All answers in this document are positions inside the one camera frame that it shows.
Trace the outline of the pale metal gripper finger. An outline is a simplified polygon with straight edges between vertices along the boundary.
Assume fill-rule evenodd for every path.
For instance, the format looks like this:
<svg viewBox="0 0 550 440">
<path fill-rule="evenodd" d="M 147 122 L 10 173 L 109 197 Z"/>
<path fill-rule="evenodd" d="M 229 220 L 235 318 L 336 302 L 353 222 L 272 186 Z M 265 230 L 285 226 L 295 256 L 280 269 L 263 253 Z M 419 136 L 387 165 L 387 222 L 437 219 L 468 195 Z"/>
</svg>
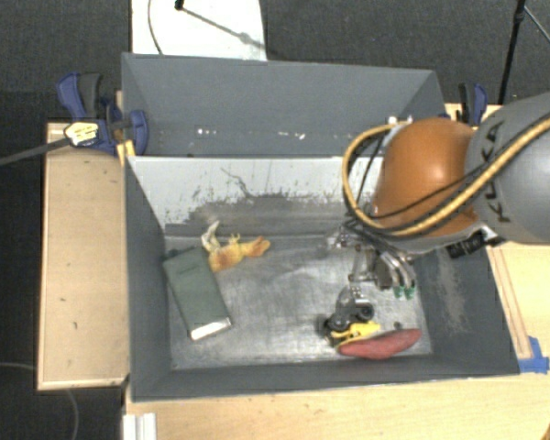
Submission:
<svg viewBox="0 0 550 440">
<path fill-rule="evenodd" d="M 343 289 L 335 302 L 334 312 L 325 321 L 328 332 L 344 332 L 353 322 L 356 297 L 353 289 Z"/>
<path fill-rule="evenodd" d="M 350 288 L 350 295 L 353 301 L 353 316 L 359 321 L 370 321 L 374 315 L 374 306 L 370 299 L 364 295 L 358 286 Z"/>
</svg>

